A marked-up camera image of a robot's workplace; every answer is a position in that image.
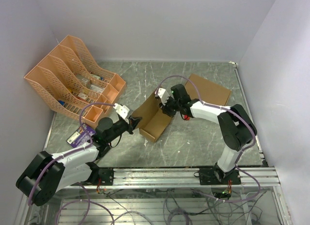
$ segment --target glass panel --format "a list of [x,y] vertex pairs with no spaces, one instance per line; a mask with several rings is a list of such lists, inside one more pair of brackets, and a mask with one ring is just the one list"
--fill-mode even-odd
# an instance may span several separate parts
[[[212,189],[113,189],[98,192],[88,189],[90,209],[83,224],[110,225],[284,225],[275,204],[273,187],[264,187],[247,202],[219,202],[198,193],[222,193],[225,188]],[[257,192],[253,187],[232,187],[229,201],[241,200]],[[32,206],[25,225],[54,225],[60,207],[58,224],[77,225],[88,207],[84,190],[59,191],[41,207]]]

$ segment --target brown cardboard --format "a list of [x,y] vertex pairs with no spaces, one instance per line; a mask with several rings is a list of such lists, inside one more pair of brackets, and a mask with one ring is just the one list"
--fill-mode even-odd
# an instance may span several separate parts
[[[197,86],[203,101],[216,105],[227,104],[231,90],[204,79],[196,74],[191,74],[189,79]],[[198,94],[190,82],[185,84],[185,88],[191,99],[198,98]]]
[[[195,74],[191,74],[189,79],[197,86],[202,100],[217,105],[226,105],[231,91],[209,80],[206,80]],[[185,84],[187,93],[191,99],[198,98],[195,88],[191,83]],[[142,136],[152,142],[156,142],[159,136],[172,120],[168,115],[163,114],[159,108],[160,100],[155,98],[155,91],[146,99],[146,101],[137,108],[133,117],[142,117],[137,128]]]
[[140,105],[133,113],[133,117],[142,117],[137,128],[145,138],[156,142],[165,128],[172,120],[168,115],[163,114],[159,108],[160,100],[155,98],[155,91]]

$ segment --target white wall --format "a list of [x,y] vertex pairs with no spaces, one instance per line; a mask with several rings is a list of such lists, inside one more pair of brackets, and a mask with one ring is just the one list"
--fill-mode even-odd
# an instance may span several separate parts
[[309,224],[310,0],[276,0],[239,73],[295,225]]
[[43,149],[51,110],[23,79],[56,39],[35,0],[0,0],[0,218],[14,223],[16,180]]
[[37,0],[96,59],[238,62],[275,0]]

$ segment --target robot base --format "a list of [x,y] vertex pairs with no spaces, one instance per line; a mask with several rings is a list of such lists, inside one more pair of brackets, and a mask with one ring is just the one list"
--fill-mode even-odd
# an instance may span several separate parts
[[220,182],[214,174],[214,167],[200,168],[198,171],[199,182],[201,185],[228,185],[228,181],[232,180],[232,185],[240,185],[241,179],[238,170],[233,170],[227,177]]

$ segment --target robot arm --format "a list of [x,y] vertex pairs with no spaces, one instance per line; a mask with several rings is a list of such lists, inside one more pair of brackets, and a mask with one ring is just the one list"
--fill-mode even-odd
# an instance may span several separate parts
[[[97,184],[98,180],[102,179],[106,185],[112,185],[113,178],[110,178],[110,174],[113,174],[113,170],[102,170],[93,161],[102,158],[111,149],[110,143],[123,133],[127,131],[133,134],[133,130],[141,120],[140,117],[133,118],[126,106],[115,104],[114,108],[119,120],[113,123],[108,117],[102,118],[95,129],[96,134],[92,137],[93,144],[90,147],[63,157],[49,167],[32,197],[34,204],[43,205],[53,197],[55,192],[76,182]],[[79,148],[88,145],[89,143],[85,143]],[[38,153],[19,177],[16,186],[29,196],[42,169],[53,159],[65,156],[69,151],[72,150],[55,154],[48,154],[46,151]]]
[[[219,108],[204,106],[198,99],[191,100],[182,84],[173,86],[171,91],[173,97],[169,96],[168,92],[163,88],[158,90],[158,96],[161,100],[159,106],[163,113],[174,116],[176,112],[180,112],[182,115],[202,118],[219,124],[226,145],[221,157],[215,164],[214,173],[221,182],[234,171],[235,162],[241,150],[252,141],[250,131],[231,113]],[[255,135],[257,134],[254,124],[241,105],[223,107],[238,114],[253,129]]]

